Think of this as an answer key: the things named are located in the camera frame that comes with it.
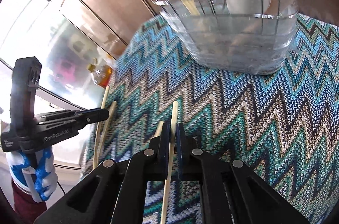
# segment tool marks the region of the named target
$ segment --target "glove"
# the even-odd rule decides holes
[[[53,164],[52,147],[35,153],[38,167],[34,169],[22,151],[6,152],[10,173],[15,184],[35,202],[46,201],[57,188],[58,176]]]

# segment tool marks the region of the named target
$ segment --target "knitted fabric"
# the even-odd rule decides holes
[[[339,198],[339,29],[299,15],[295,51],[276,73],[256,76],[197,64],[160,17],[143,24],[117,61],[117,101],[100,160],[148,147],[160,120],[178,121],[205,151],[241,159],[313,224]],[[94,131],[82,177],[92,170]],[[167,223],[201,223],[198,184],[174,175]],[[144,223],[159,223],[163,183],[149,182]]]

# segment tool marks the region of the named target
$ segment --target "tablecloth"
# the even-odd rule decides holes
[[[129,159],[148,147],[160,120],[221,160],[241,159],[320,223],[339,198],[339,29],[299,14],[296,48],[276,73],[258,76],[197,64],[161,16],[143,24],[117,60],[108,108],[117,101],[100,160]],[[94,133],[82,177],[92,170]],[[171,183],[167,223],[201,223],[198,184]],[[163,183],[147,186],[144,223],[159,223]]]

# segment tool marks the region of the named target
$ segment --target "hand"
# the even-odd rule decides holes
[[[10,173],[15,184],[35,202],[46,201],[57,188],[58,176],[53,164],[52,148],[35,153],[38,167],[34,169],[26,154],[22,151],[6,152]]]

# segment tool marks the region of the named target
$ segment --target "maroon sleeve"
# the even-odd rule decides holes
[[[34,220],[46,210],[46,202],[36,203],[32,196],[24,193],[12,180],[14,210],[25,224],[33,224]]]

